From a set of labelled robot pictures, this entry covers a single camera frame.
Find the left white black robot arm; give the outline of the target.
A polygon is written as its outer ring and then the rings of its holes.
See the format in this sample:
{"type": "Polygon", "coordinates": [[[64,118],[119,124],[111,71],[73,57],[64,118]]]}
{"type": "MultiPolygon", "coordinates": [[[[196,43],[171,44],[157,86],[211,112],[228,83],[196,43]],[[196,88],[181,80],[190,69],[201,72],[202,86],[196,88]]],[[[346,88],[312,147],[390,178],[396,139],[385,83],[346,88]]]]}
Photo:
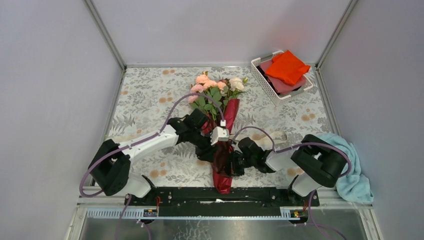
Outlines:
{"type": "Polygon", "coordinates": [[[133,165],[180,143],[193,144],[197,158],[212,163],[218,145],[211,144],[211,137],[203,133],[209,122],[206,114],[195,109],[182,118],[168,119],[159,132],[121,143],[108,139],[100,145],[91,161],[89,174],[99,185],[100,193],[106,196],[131,194],[142,205],[148,206],[155,200],[153,184],[144,176],[132,174],[130,170],[133,165]]]}

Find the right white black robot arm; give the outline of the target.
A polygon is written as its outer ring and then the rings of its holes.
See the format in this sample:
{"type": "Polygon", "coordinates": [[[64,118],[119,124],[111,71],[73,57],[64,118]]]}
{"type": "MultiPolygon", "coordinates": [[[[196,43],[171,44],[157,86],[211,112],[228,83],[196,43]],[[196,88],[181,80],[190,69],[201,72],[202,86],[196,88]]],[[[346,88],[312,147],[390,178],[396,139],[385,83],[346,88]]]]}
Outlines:
{"type": "Polygon", "coordinates": [[[351,168],[351,162],[343,151],[312,134],[307,134],[301,143],[281,150],[263,149],[245,137],[229,154],[224,172],[229,177],[239,177],[248,168],[273,174],[289,167],[302,170],[293,178],[286,193],[287,201],[299,206],[318,188],[334,187],[347,173],[344,168],[351,168]]]}

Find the cream ribbon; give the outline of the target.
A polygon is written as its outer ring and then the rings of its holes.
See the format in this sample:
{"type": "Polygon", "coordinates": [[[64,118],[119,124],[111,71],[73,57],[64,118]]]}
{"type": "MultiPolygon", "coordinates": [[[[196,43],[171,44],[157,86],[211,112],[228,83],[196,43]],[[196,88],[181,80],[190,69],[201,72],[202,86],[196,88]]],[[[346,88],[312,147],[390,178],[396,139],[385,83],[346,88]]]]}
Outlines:
{"type": "Polygon", "coordinates": [[[261,134],[256,143],[264,149],[272,149],[273,146],[285,144],[288,141],[288,136],[285,132],[274,131],[268,134],[261,134]]]}

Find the white plastic basket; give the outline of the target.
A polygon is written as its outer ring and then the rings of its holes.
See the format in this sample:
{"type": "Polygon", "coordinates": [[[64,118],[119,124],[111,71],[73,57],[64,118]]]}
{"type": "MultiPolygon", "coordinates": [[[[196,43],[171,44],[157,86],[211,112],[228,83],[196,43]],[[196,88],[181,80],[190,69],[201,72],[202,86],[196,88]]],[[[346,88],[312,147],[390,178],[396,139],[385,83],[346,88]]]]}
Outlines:
{"type": "Polygon", "coordinates": [[[313,75],[310,72],[305,73],[295,85],[288,85],[277,78],[266,75],[266,70],[273,63],[273,58],[282,53],[282,50],[278,50],[250,61],[252,75],[275,106],[302,96],[314,86],[313,75]]]}

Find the dark red wrapping paper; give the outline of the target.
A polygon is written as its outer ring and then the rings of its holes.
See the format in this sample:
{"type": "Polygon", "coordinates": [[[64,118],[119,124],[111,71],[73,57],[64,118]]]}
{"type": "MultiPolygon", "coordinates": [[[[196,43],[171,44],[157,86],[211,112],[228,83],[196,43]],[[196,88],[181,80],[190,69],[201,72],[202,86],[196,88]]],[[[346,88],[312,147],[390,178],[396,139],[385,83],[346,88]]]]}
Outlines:
{"type": "MultiPolygon", "coordinates": [[[[239,104],[239,99],[231,99],[224,111],[226,128],[229,132],[232,132],[234,121],[239,111],[239,104]]],[[[216,145],[210,146],[209,149],[195,148],[195,153],[199,160],[211,163],[213,185],[220,194],[228,194],[232,186],[230,153],[233,151],[234,148],[228,141],[218,142],[216,145]]]]}

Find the pink fake flower stem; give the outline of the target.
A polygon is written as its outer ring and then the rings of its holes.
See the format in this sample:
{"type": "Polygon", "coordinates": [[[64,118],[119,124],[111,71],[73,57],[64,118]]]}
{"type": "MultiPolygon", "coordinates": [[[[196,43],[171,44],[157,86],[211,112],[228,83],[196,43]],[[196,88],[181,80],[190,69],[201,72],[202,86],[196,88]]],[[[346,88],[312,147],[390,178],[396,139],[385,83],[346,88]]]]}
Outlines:
{"type": "Polygon", "coordinates": [[[219,122],[229,103],[229,86],[227,79],[213,80],[207,71],[203,71],[190,88],[191,94],[199,95],[189,96],[188,103],[193,109],[209,115],[214,122],[219,122]]]}

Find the white fake rose stem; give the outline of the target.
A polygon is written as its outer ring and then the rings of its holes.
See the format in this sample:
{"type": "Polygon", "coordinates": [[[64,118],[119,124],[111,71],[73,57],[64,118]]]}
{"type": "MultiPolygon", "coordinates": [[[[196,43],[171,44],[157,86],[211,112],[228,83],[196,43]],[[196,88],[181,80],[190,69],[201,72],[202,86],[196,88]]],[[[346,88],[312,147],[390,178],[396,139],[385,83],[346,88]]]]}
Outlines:
{"type": "Polygon", "coordinates": [[[249,81],[247,77],[239,78],[233,77],[230,78],[229,83],[229,93],[231,99],[237,99],[240,94],[245,92],[245,84],[249,81]]]}

